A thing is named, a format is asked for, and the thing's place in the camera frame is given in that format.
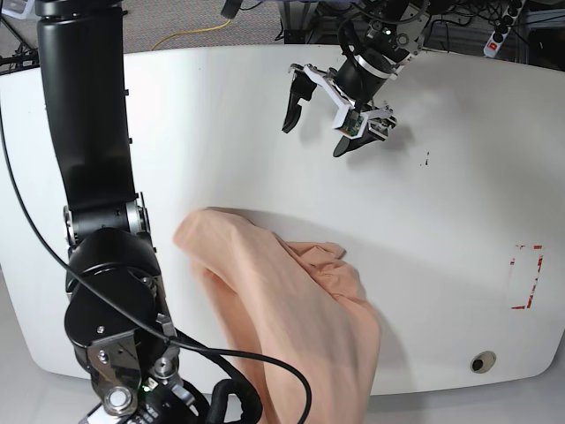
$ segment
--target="gray carpet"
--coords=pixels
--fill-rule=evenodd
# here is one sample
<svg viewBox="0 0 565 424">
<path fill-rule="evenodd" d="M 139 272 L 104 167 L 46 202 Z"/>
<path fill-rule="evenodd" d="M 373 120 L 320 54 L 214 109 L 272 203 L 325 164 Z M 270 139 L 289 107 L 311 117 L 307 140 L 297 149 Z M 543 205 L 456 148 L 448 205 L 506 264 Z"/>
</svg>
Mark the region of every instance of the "gray carpet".
<svg viewBox="0 0 565 424">
<path fill-rule="evenodd" d="M 257 2 L 245 0 L 244 8 Z M 124 51 L 148 51 L 163 37 L 187 29 L 215 27 L 225 22 L 220 15 L 223 0 L 124 0 Z M 36 20 L 9 22 L 32 46 L 37 46 Z M 159 49 L 230 46 L 239 44 L 270 44 L 280 31 L 276 2 L 265 2 L 251 11 L 241 11 L 225 28 L 203 34 L 177 37 Z M 8 30 L 0 27 L 0 56 L 9 57 L 18 43 Z"/>
</svg>

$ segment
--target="peach fabric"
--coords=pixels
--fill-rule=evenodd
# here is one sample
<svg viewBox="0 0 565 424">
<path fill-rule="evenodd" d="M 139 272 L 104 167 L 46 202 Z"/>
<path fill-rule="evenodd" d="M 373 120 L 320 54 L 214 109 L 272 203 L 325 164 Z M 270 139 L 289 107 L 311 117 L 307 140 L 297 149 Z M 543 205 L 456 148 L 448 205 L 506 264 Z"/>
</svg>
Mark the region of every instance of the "peach fabric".
<svg viewBox="0 0 565 424">
<path fill-rule="evenodd" d="M 192 259 L 231 348 L 290 363 L 312 386 L 307 423 L 363 421 L 380 343 L 374 308 L 333 243 L 285 243 L 241 216 L 192 212 L 174 241 Z M 305 392 L 295 376 L 253 360 L 235 365 L 259 392 L 262 424 L 294 424 Z"/>
</svg>

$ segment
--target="round hole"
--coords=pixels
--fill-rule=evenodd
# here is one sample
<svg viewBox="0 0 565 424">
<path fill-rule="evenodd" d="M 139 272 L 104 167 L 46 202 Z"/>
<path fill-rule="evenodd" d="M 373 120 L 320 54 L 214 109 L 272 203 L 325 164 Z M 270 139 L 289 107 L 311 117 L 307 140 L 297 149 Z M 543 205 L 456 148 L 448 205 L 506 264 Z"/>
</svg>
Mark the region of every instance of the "round hole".
<svg viewBox="0 0 565 424">
<path fill-rule="evenodd" d="M 475 374 L 484 374 L 490 371 L 494 362 L 496 362 L 496 355 L 494 352 L 482 352 L 471 361 L 471 371 Z"/>
<path fill-rule="evenodd" d="M 473 371 L 477 372 L 483 367 L 483 365 L 484 364 L 482 360 L 474 360 L 471 365 L 471 368 L 473 368 Z"/>
</svg>

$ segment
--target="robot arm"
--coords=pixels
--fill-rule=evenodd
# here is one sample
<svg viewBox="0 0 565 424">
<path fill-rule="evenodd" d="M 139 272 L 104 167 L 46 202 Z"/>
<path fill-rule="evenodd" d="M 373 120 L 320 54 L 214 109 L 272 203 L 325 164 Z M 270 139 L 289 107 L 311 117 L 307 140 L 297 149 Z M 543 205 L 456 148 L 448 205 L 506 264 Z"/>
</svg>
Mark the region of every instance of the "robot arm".
<svg viewBox="0 0 565 424">
<path fill-rule="evenodd" d="M 282 130 L 288 133 L 296 126 L 302 110 L 298 102 L 310 101 L 313 90 L 322 87 L 338 108 L 332 128 L 343 135 L 334 157 L 375 140 L 384 141 L 396 126 L 393 110 L 386 103 L 376 107 L 373 98 L 387 80 L 395 80 L 419 53 L 430 18 L 426 13 L 429 1 L 421 7 L 406 0 L 365 3 L 369 4 L 365 8 L 355 5 L 359 11 L 344 19 L 337 30 L 337 40 L 346 57 L 338 71 L 322 71 L 311 64 L 290 67 L 294 76 Z M 368 20 L 363 41 L 351 24 L 358 16 Z"/>
<path fill-rule="evenodd" d="M 202 347 L 170 318 L 147 209 L 133 185 L 118 1 L 40 0 L 36 12 L 49 129 L 68 200 L 69 266 L 106 298 L 67 275 L 65 331 L 101 402 L 81 424 L 220 424 L 229 394 L 241 400 L 240 422 L 256 423 L 259 396 L 229 362 L 203 353 L 232 377 L 216 385 L 209 405 L 181 379 L 178 344 L 167 343 Z"/>
</svg>

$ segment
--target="white table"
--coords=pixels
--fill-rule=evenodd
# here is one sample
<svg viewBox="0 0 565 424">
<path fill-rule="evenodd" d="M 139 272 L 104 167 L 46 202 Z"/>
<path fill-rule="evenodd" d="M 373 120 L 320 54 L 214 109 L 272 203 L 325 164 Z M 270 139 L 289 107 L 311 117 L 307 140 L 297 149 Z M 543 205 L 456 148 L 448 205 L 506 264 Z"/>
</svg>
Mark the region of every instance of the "white table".
<svg viewBox="0 0 565 424">
<path fill-rule="evenodd" d="M 423 53 L 378 93 L 399 121 L 388 141 L 335 159 L 335 107 L 321 91 L 291 134 L 280 127 L 289 64 L 342 61 L 338 48 L 314 46 L 126 57 L 135 184 L 149 208 L 175 324 L 225 346 L 171 236 L 192 208 L 234 208 L 284 239 L 348 250 L 384 330 L 373 394 L 542 373 L 565 328 L 563 75 Z M 40 74 L 3 77 L 0 90 L 20 190 L 65 257 L 65 197 Z M 0 196 L 0 263 L 27 346 L 40 367 L 86 377 L 64 333 L 64 271 L 27 227 L 4 163 Z M 527 303 L 540 252 L 531 308 L 513 310 Z M 497 354 L 495 366 L 473 374 L 471 360 L 487 350 Z M 195 354 L 181 360 L 183 377 L 205 392 L 222 377 Z"/>
</svg>

